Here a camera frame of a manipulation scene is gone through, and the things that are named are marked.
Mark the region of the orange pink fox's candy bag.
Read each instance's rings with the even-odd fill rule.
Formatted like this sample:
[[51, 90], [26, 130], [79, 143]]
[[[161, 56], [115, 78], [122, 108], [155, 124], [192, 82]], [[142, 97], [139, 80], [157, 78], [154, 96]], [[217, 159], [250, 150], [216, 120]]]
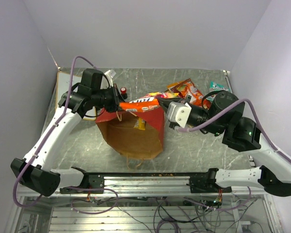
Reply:
[[171, 92], [148, 93], [147, 95], [136, 100], [121, 102], [119, 107], [121, 110], [126, 112], [143, 113], [158, 108], [160, 106], [159, 99], [172, 99], [177, 97], [178, 93]]

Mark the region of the brown teal chips bag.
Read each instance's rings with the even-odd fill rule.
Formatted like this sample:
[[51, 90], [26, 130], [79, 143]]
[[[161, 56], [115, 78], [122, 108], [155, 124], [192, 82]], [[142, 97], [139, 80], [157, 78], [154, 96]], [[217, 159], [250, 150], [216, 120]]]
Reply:
[[164, 96], [167, 99], [182, 98], [182, 94], [178, 90], [168, 89], [164, 92]]

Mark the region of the orange white snack bag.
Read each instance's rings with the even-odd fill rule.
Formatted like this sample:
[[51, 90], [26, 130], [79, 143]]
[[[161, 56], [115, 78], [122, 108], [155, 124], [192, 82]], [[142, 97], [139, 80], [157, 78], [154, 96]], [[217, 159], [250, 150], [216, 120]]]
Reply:
[[190, 96], [190, 103], [199, 107], [203, 107], [204, 109], [209, 109], [211, 106], [211, 102], [209, 100], [203, 99], [202, 92], [195, 86], [191, 79], [186, 79], [175, 86], [176, 90], [180, 95], [185, 99]]

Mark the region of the yellow small snack bag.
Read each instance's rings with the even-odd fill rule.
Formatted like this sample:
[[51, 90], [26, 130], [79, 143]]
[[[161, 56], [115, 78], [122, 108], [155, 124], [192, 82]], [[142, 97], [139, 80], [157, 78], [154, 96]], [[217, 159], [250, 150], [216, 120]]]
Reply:
[[134, 128], [144, 131], [146, 129], [146, 121], [139, 117], [135, 122]]

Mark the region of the red paper bag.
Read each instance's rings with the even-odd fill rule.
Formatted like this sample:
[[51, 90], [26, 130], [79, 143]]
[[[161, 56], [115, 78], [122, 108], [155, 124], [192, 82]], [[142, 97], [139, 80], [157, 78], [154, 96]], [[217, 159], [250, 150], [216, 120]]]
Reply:
[[[134, 128], [139, 117], [146, 121], [144, 131]], [[127, 163], [139, 161], [136, 168], [163, 152], [165, 119], [160, 107], [145, 113], [105, 111], [96, 119], [96, 124], [105, 142], [126, 157]]]

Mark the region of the green white snack bag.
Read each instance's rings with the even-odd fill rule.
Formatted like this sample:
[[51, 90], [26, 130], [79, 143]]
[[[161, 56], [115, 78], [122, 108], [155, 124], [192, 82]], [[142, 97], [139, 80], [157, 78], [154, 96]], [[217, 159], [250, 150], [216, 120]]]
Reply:
[[[214, 81], [210, 82], [210, 87], [209, 87], [209, 93], [213, 91], [219, 91], [219, 90], [224, 90], [230, 92], [230, 88], [225, 87], [224, 85], [218, 84]], [[209, 100], [210, 102], [213, 101], [215, 95], [208, 96], [206, 99]]]

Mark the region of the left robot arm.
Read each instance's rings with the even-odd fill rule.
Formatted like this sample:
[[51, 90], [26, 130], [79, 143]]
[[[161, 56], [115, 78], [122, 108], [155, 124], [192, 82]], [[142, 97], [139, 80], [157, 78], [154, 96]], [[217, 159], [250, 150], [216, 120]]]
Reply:
[[81, 80], [70, 83], [62, 94], [53, 119], [34, 147], [22, 158], [11, 162], [16, 183], [38, 194], [49, 197], [58, 188], [72, 186], [83, 193], [89, 188], [88, 175], [80, 168], [55, 171], [53, 163], [71, 131], [92, 110], [116, 112], [123, 102], [120, 91], [113, 83], [114, 70], [106, 72], [87, 68]]

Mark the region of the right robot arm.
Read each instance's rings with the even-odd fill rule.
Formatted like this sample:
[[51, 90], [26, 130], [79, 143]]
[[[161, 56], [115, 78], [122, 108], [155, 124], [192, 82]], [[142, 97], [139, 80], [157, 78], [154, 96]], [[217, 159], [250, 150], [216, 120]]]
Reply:
[[214, 136], [222, 135], [222, 143], [237, 152], [250, 155], [257, 166], [249, 169], [226, 170], [210, 168], [207, 172], [189, 172], [191, 193], [210, 193], [233, 186], [263, 189], [278, 197], [291, 196], [291, 157], [279, 149], [262, 128], [256, 112], [254, 119], [243, 116], [247, 99], [219, 90], [209, 109], [192, 105], [177, 98], [158, 97], [166, 112], [170, 128], [179, 132], [201, 131]]

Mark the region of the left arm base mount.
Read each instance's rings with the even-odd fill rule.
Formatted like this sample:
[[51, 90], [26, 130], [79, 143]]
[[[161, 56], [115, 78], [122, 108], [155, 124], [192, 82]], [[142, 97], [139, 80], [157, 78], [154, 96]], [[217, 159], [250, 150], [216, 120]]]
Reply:
[[77, 189], [71, 187], [60, 188], [60, 194], [82, 194], [93, 193], [102, 194], [104, 188], [104, 178], [101, 175], [88, 175], [83, 178]]

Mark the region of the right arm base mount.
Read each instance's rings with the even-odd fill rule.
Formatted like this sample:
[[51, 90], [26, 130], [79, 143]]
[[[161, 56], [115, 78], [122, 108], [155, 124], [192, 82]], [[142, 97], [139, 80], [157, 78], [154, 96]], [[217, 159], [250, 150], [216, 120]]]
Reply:
[[221, 190], [223, 193], [231, 193], [231, 187], [220, 187], [217, 185], [215, 172], [196, 173], [190, 176], [186, 185], [189, 187], [191, 193], [219, 193]]

